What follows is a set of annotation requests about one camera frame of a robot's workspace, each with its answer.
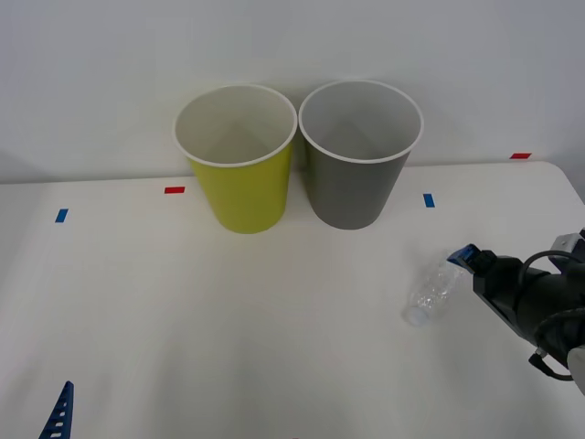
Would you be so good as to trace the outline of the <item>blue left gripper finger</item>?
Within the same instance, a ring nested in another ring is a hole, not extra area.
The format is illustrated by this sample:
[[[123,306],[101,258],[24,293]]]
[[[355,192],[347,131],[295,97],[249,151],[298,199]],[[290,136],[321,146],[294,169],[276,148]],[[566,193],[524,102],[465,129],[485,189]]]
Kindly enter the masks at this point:
[[[74,405],[74,384],[67,381],[40,433],[39,439],[70,439]]]

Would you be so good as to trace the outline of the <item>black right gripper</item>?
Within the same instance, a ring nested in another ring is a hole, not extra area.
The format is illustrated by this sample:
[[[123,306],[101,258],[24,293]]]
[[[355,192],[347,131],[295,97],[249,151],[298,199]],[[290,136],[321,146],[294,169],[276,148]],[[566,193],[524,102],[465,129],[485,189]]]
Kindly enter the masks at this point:
[[[498,257],[474,244],[453,252],[447,262],[473,274],[473,291],[518,336],[532,344],[554,344],[558,330],[550,328],[535,338],[538,325],[558,311],[559,275],[530,268],[518,281],[523,263],[513,257]]]

